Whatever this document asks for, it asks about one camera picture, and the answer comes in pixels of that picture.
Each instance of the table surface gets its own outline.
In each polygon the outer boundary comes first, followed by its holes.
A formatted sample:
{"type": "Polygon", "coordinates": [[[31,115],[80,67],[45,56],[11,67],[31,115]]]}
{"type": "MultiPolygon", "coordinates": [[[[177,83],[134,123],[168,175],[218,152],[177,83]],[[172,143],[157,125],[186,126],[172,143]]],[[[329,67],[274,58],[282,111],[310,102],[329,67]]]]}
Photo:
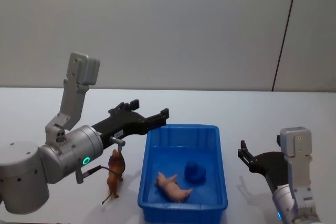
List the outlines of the table surface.
{"type": "MultiPolygon", "coordinates": [[[[30,141],[43,145],[45,125],[59,111],[62,89],[0,88],[1,144],[30,141]]],[[[279,151],[276,136],[284,127],[304,126],[312,132],[311,188],[324,223],[333,223],[336,200],[336,93],[99,90],[87,92],[81,120],[93,125],[120,102],[140,100],[143,116],[169,108],[168,123],[210,124],[220,129],[228,208],[222,223],[281,223],[265,179],[252,174],[237,157],[240,140],[252,154],[279,151]]],[[[77,185],[71,174],[49,185],[50,198],[36,212],[12,215],[2,204],[1,219],[8,222],[71,224],[145,223],[137,197],[146,136],[124,138],[127,163],[119,199],[101,205],[108,195],[107,172],[99,171],[77,185]]],[[[107,165],[112,149],[87,165],[107,165]]]]}

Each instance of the toy animal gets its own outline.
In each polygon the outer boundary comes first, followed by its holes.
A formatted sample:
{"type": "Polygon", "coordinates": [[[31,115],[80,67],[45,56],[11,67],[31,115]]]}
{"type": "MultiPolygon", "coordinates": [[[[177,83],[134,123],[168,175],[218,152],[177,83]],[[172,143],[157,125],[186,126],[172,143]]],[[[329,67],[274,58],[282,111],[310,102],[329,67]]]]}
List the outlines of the toy animal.
{"type": "Polygon", "coordinates": [[[205,183],[206,170],[203,166],[188,161],[184,167],[184,178],[189,183],[202,184],[205,183]]]}
{"type": "Polygon", "coordinates": [[[170,178],[166,178],[162,173],[158,173],[155,185],[160,187],[168,198],[174,202],[184,202],[186,197],[190,195],[193,189],[181,190],[176,184],[177,174],[170,178]]]}
{"type": "Polygon", "coordinates": [[[117,150],[113,150],[112,156],[110,156],[109,170],[109,177],[106,182],[109,186],[110,194],[101,203],[102,205],[112,196],[112,194],[114,198],[119,198],[119,195],[117,194],[118,181],[123,181],[122,174],[125,171],[125,160],[122,154],[119,153],[117,150]]]}

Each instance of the blue tray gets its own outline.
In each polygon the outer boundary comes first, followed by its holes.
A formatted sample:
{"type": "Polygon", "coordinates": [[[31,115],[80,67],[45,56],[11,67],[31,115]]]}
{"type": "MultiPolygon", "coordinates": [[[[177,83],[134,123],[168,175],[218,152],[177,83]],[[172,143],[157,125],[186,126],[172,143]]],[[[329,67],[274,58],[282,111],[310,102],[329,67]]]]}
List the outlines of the blue tray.
{"type": "Polygon", "coordinates": [[[138,194],[147,222],[218,224],[227,204],[218,127],[168,124],[148,133],[138,194]],[[184,179],[187,161],[206,168],[204,184],[184,179]],[[194,188],[184,203],[170,202],[154,185],[159,171],[177,174],[182,189],[194,188]]]}

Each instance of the metal bracket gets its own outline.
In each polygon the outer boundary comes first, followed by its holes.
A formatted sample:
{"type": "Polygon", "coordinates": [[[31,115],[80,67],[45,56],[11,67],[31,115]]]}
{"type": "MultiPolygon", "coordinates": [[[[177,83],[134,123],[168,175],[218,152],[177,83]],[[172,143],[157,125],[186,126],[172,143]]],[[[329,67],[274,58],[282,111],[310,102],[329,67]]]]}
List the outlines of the metal bracket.
{"type": "Polygon", "coordinates": [[[89,85],[97,81],[100,61],[77,52],[70,55],[67,79],[59,113],[46,125],[46,144],[57,147],[66,144],[65,130],[79,121],[89,85]]]}
{"type": "Polygon", "coordinates": [[[304,127],[285,128],[280,131],[280,142],[288,163],[288,183],[297,215],[317,215],[309,174],[311,132],[304,127]]]}
{"type": "Polygon", "coordinates": [[[76,176],[77,184],[82,184],[84,182],[84,176],[83,176],[82,170],[80,168],[76,169],[75,176],[76,176]]]}
{"type": "Polygon", "coordinates": [[[118,139],[114,136],[110,137],[111,144],[118,145],[118,152],[121,153],[122,147],[125,146],[126,142],[124,140],[118,139]]]}

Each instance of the gray robot arm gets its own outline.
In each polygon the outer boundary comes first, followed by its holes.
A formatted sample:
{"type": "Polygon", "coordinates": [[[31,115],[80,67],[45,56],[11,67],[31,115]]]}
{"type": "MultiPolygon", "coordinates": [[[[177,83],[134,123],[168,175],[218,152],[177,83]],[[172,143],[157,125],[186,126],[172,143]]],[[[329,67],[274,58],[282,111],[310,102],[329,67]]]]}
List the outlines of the gray robot arm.
{"type": "Polygon", "coordinates": [[[139,101],[134,100],[120,103],[109,110],[109,118],[93,126],[84,125],[66,133],[81,117],[85,94],[89,85],[96,83],[99,65],[97,59],[71,54],[60,111],[45,127],[45,145],[14,142],[0,148],[0,198],[8,212],[28,214],[38,210],[49,198],[48,184],[73,172],[77,183],[82,183],[88,173],[84,176],[81,168],[113,143],[124,145],[119,138],[144,135],[166,124],[168,109],[144,118],[134,112],[139,108],[139,101]]]}
{"type": "Polygon", "coordinates": [[[311,132],[304,127],[282,129],[277,142],[282,152],[254,157],[242,141],[238,157],[252,173],[265,176],[284,224],[321,223],[310,187],[311,132]]]}

